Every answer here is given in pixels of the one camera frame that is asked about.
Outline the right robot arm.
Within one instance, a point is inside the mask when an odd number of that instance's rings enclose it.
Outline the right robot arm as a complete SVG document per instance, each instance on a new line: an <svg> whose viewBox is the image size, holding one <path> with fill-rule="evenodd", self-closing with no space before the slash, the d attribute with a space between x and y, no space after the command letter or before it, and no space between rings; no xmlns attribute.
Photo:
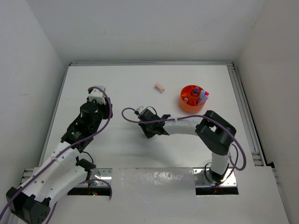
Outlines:
<svg viewBox="0 0 299 224"><path fill-rule="evenodd" d="M214 182L220 183L228 169L229 147L233 142L236 129L216 112L208 110L205 118L187 118L175 120L169 114L162 117L144 109L138 115L145 136L149 139L155 135L187 134L198 136L212 152L210 176Z"/></svg>

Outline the light blue marker cap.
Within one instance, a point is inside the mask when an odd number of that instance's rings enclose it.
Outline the light blue marker cap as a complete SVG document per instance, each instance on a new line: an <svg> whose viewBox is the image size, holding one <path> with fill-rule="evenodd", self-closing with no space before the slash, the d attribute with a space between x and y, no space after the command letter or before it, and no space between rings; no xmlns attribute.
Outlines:
<svg viewBox="0 0 299 224"><path fill-rule="evenodd" d="M204 96L205 96L205 91L204 91L204 90L201 90L201 91L200 91L199 98L202 99Z"/></svg>

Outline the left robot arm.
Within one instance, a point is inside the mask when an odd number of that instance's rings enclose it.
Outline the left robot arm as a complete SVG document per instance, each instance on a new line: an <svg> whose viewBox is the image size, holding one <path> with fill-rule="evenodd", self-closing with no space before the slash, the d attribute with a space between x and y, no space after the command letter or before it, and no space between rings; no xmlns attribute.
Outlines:
<svg viewBox="0 0 299 224"><path fill-rule="evenodd" d="M10 210L27 224L48 223L58 200L76 185L89 181L96 166L78 157L104 130L102 120L109 122L112 116L109 97L88 97L50 157L23 184L7 191L1 215Z"/></svg>

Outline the light pink highlighter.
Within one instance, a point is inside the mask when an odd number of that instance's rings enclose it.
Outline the light pink highlighter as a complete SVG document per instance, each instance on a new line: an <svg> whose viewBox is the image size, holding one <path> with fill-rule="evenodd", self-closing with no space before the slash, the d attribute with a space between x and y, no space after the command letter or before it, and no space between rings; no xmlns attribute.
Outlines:
<svg viewBox="0 0 299 224"><path fill-rule="evenodd" d="M205 104L205 102L208 100L208 96L205 95L197 104L197 106Z"/></svg>

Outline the small blue-capped clear bottle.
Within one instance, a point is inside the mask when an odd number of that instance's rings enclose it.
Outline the small blue-capped clear bottle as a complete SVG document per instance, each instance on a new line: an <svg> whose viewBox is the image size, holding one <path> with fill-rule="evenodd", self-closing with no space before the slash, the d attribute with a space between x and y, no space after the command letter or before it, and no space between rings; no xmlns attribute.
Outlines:
<svg viewBox="0 0 299 224"><path fill-rule="evenodd" d="M192 93L193 97L197 97L199 95L199 87L196 86L193 93Z"/></svg>

